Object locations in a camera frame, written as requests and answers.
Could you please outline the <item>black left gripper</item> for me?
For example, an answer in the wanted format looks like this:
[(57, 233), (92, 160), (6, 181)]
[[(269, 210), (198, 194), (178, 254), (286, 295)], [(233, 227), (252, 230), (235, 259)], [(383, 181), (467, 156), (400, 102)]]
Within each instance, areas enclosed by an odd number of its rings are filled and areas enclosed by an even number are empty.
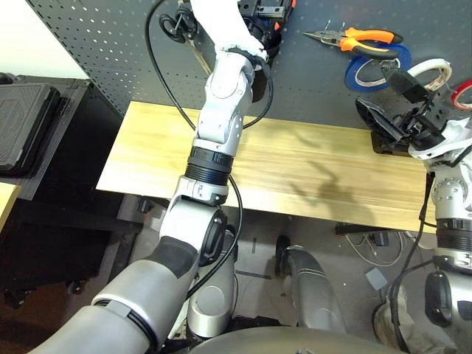
[(237, 7), (249, 32), (259, 41), (270, 41), (280, 34), (294, 10), (290, 0), (265, 4), (263, 1), (238, 1)]

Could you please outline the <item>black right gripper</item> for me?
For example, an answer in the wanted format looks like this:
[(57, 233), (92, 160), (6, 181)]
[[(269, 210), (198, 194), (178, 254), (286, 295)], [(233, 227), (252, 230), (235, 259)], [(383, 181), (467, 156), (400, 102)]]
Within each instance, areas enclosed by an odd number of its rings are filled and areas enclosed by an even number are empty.
[(395, 93), (410, 103), (422, 104), (397, 115), (392, 122), (380, 106), (358, 97), (355, 99), (356, 110), (369, 129), (385, 142), (403, 139), (414, 148), (433, 148), (444, 141), (442, 132), (448, 112), (439, 101), (431, 99), (431, 92), (405, 70), (385, 70), (383, 75)]

